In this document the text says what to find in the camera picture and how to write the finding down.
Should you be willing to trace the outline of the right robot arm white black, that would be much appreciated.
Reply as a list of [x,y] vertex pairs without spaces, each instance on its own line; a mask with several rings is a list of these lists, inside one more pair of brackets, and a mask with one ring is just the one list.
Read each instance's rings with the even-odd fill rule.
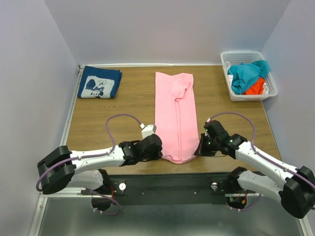
[[260,171],[255,174],[238,167],[222,183],[213,180],[214,191],[225,194],[253,191],[279,202],[286,212],[299,219],[314,209],[315,175],[311,169],[286,164],[259,150],[243,136],[229,135],[217,120],[208,119],[204,129],[195,155],[214,156],[219,151]]

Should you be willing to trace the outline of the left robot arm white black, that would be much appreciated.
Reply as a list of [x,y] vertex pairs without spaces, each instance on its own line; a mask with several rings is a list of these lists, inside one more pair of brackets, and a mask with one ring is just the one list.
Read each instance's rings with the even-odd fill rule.
[[162,157],[162,140],[151,134],[140,141],[121,142],[112,149],[70,151],[59,146],[37,164],[36,190],[45,195],[57,193],[71,183],[73,176],[102,167],[121,167]]

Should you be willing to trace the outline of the pink t-shirt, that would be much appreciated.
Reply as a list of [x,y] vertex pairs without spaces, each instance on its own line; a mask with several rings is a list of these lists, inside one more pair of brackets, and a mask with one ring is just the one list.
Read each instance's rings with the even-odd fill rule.
[[194,158],[199,145],[192,74],[155,74],[155,125],[162,157],[175,164]]

